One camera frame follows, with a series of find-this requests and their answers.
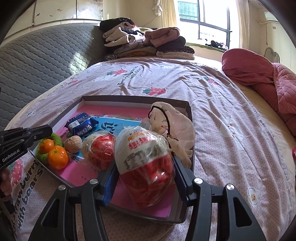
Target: round beige ball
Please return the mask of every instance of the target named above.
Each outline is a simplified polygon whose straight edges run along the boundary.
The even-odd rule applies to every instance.
[[[82,140],[79,136],[72,136],[65,142],[65,149],[69,153],[79,152],[82,148]]]

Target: metal bolt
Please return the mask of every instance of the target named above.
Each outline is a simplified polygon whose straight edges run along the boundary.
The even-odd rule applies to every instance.
[[[194,182],[197,184],[202,184],[203,180],[201,178],[197,177],[194,179]]]
[[[60,185],[59,188],[58,188],[60,191],[64,191],[66,189],[66,186],[65,185]]]
[[[90,184],[94,185],[94,184],[97,184],[98,183],[98,180],[93,178],[93,179],[90,179],[89,181]]]
[[[233,190],[233,189],[234,189],[234,186],[233,186],[232,184],[227,184],[227,185],[226,185],[226,188],[227,188],[228,190]]]

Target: green fuzzy object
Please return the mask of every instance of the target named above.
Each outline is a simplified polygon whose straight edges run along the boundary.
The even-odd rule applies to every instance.
[[[37,146],[37,150],[36,150],[36,158],[39,161],[41,161],[44,165],[47,165],[48,164],[48,161],[47,161],[48,153],[46,153],[46,154],[39,153],[40,143],[43,142],[45,139],[53,140],[55,146],[63,146],[63,142],[62,142],[62,139],[55,133],[52,133],[52,135],[50,137],[44,138],[39,142],[39,144]]]

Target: small orange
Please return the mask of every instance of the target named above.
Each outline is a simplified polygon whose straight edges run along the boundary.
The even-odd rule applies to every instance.
[[[45,139],[40,143],[39,152],[40,154],[48,153],[54,147],[54,141],[51,139]]]
[[[65,148],[61,146],[54,146],[48,153],[47,161],[52,168],[61,170],[68,164],[68,153]]]

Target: window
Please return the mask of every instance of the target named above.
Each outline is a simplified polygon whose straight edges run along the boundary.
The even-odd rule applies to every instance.
[[[187,42],[198,39],[214,40],[230,45],[230,0],[182,0],[178,1],[180,30]]]

